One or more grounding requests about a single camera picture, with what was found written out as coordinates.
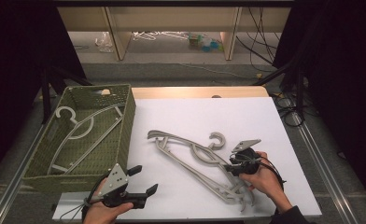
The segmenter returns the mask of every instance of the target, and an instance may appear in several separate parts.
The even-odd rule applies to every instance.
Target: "wire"
[[[218,74],[227,74],[227,75],[232,75],[232,76],[235,76],[235,77],[242,77],[242,76],[236,75],[236,74],[231,73],[231,72],[219,72],[219,71],[211,70],[211,69],[201,67],[201,66],[187,65],[187,64],[183,64],[183,63],[179,63],[179,64],[182,65],[182,66],[185,66],[185,67],[204,69],[205,71],[208,71],[208,72],[213,72],[213,73],[218,73]],[[256,78],[256,77],[242,77],[242,78],[251,79],[251,78]]]
[[[260,41],[258,40],[255,40],[252,36],[250,36],[249,32],[246,32],[247,36],[249,36],[250,39],[252,39],[253,41],[255,41],[257,44],[260,44],[260,45],[263,45],[263,46],[266,46],[268,48],[272,48],[272,49],[276,49],[276,47],[274,46],[271,46],[271,45],[267,45],[265,43],[261,43]]]
[[[88,210],[90,209],[91,205],[93,204],[93,203],[91,202],[91,198],[92,198],[93,193],[98,189],[99,185],[102,183],[102,181],[103,181],[106,177],[108,177],[108,175],[109,175],[109,173],[102,175],[102,176],[98,179],[98,181],[95,183],[95,185],[92,187],[92,190],[91,190],[90,195],[88,196],[88,198],[85,198],[85,199],[84,199],[84,203],[83,203],[82,205],[80,205],[80,206],[78,206],[78,207],[76,207],[76,208],[74,208],[74,209],[72,209],[72,210],[70,210],[70,211],[66,212],[65,214],[63,214],[63,215],[60,217],[60,220],[62,219],[62,217],[63,217],[64,215],[66,215],[66,214],[68,214],[68,213],[70,213],[70,212],[74,211],[75,209],[77,209],[77,211],[76,211],[75,215],[70,219],[70,221],[71,221],[71,220],[73,220],[73,218],[77,215],[78,211],[80,210],[80,209],[78,209],[78,208],[82,208],[82,210],[81,210],[81,221],[82,221],[82,222],[84,222],[85,216],[87,215]]]
[[[74,47],[75,47],[75,50],[90,48],[90,46],[88,46],[88,45],[75,45]]]
[[[304,116],[301,113],[297,113],[297,107],[293,105],[292,100],[290,98],[286,98],[286,97],[280,97],[280,95],[282,94],[279,93],[278,95],[274,95],[273,97],[275,97],[274,99],[274,103],[277,107],[277,111],[279,113],[279,117],[284,121],[284,123],[286,125],[288,125],[289,127],[300,127],[303,122],[304,122]],[[280,101],[288,101],[288,105],[281,105]],[[293,115],[298,115],[300,120],[299,123],[291,123],[288,121],[288,118],[293,116]]]
[[[281,40],[281,38],[276,33],[274,33],[274,34],[275,34],[276,38],[278,39],[278,41]]]
[[[244,48],[248,49],[251,53],[256,54],[258,57],[262,58],[265,62],[267,62],[268,64],[273,64],[273,62],[269,61],[268,59],[264,58],[263,56],[261,56],[258,52],[253,50],[253,46],[252,48],[248,47],[247,45],[245,45],[237,36],[236,39],[244,46]]]
[[[256,25],[256,29],[257,29],[257,33],[256,33],[256,36],[255,36],[255,41],[257,39],[257,35],[260,34],[260,36],[262,37],[262,40],[264,41],[264,44],[266,46],[266,49],[267,49],[267,52],[270,56],[270,59],[273,61],[274,60],[274,55],[273,53],[271,52],[270,48],[268,47],[268,44],[267,44],[267,40],[265,38],[265,34],[264,34],[264,26],[262,24],[262,12],[263,12],[263,7],[260,7],[259,10],[260,10],[260,20],[259,20],[259,24],[256,22],[256,19],[255,17],[253,16],[253,13],[252,13],[252,10],[250,9],[250,7],[248,8],[249,9],[249,13],[250,13],[250,16],[252,17],[252,20],[255,22],[255,25]]]
[[[70,223],[70,222],[73,220],[73,218],[75,218],[75,216],[77,215],[78,211],[80,211],[80,209],[81,209],[83,206],[84,206],[84,203],[82,203],[81,205],[79,205],[79,206],[77,206],[77,207],[73,208],[72,210],[69,210],[69,211],[67,211],[67,212],[63,213],[63,214],[60,216],[60,221],[61,221],[61,222],[63,222],[62,217],[66,216],[67,214],[69,214],[69,213],[71,213],[71,212],[73,212],[73,211],[75,211],[75,210],[77,209],[76,213],[72,216],[72,218],[70,218],[70,220],[66,222],[66,223]]]
[[[233,159],[233,160],[235,160],[235,161],[239,161],[241,163],[249,162],[249,164],[253,164],[255,162],[258,165],[264,166],[265,168],[269,169],[270,171],[272,171],[275,174],[275,176],[278,179],[278,182],[279,182],[281,188],[284,189],[283,184],[286,181],[284,181],[282,179],[282,176],[280,175],[280,173],[278,172],[278,170],[276,169],[276,167],[267,158],[265,158],[265,157],[259,157],[258,159],[255,159],[255,158],[251,158],[248,155],[244,155],[244,154],[239,154],[238,156],[240,158],[236,158],[237,155],[238,155],[237,153],[233,153],[232,155],[230,155],[230,158]],[[265,164],[264,162],[261,161],[261,159],[266,160],[270,164],[269,165],[268,164]]]

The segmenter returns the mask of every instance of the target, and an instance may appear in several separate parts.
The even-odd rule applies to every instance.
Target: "hand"
[[[261,157],[267,158],[267,153],[260,151],[257,153]],[[261,162],[270,165],[265,159],[262,159]],[[257,189],[266,194],[274,202],[280,214],[288,211],[292,207],[276,175],[267,167],[260,165],[259,170],[254,175],[240,174],[239,178],[250,182],[251,186],[249,186],[249,190]]]
[[[93,195],[97,195],[98,191],[102,188],[106,179],[102,181],[98,189]],[[129,211],[133,208],[132,203],[123,203],[117,207],[106,207],[102,202],[94,203],[87,212],[87,215],[83,221],[84,224],[111,224],[115,223],[117,216]]]

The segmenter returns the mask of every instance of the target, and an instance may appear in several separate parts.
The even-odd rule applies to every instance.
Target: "box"
[[[111,127],[121,116],[111,105],[120,105],[123,115],[115,128]],[[28,162],[24,184],[41,192],[89,191],[116,163],[126,172],[135,108],[130,85],[67,87]],[[56,167],[68,169],[90,148],[91,153],[69,174],[49,168],[55,157]]]

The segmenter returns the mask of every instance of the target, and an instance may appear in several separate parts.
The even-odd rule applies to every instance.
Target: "white tabletop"
[[[269,217],[274,204],[255,190],[256,201],[248,202],[241,212],[241,204],[226,204],[190,172],[159,151],[148,131],[159,130],[189,139],[207,147],[215,139],[212,132],[223,133],[226,144],[216,151],[228,161],[232,149],[243,140],[261,139],[253,148],[266,151],[285,183],[285,192],[305,216],[319,216],[321,212],[314,194],[303,174],[282,121],[270,97],[215,98],[215,99],[136,99],[136,113],[131,137],[128,168],[142,165],[141,173],[131,176],[127,190],[143,193],[154,184],[157,192],[148,198],[144,209],[131,210],[118,217],[129,221],[187,221],[234,220]],[[224,174],[195,160],[188,147],[169,144],[186,163],[223,182]],[[88,192],[63,193],[53,219],[80,205]],[[74,213],[63,217],[70,219]]]

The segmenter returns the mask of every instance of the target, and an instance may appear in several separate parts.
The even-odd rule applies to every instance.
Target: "aluminum rail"
[[[293,113],[293,119],[296,124],[299,124],[301,122],[301,118],[297,113]],[[353,212],[353,209],[348,199],[345,197],[337,180],[331,172],[331,168],[322,156],[322,153],[317,146],[314,137],[309,131],[309,128],[306,125],[305,121],[302,125],[298,127],[298,129],[319,171],[319,174],[322,177],[323,182],[325,183],[325,186],[328,189],[329,194],[341,216],[341,219],[345,224],[359,224],[358,219],[356,218],[356,215]]]
[[[44,132],[46,124],[42,124],[35,136],[35,140],[29,147],[29,150],[26,152],[20,167],[18,168],[17,172],[11,179],[10,183],[8,184],[5,192],[3,193],[2,197],[0,198],[0,223],[3,223],[9,208],[11,207],[12,203],[14,202],[15,197],[17,196],[18,190],[21,186],[21,179],[24,174],[26,164],[28,163],[29,159],[31,158],[33,152],[35,151],[35,146],[39,141],[41,134]]]

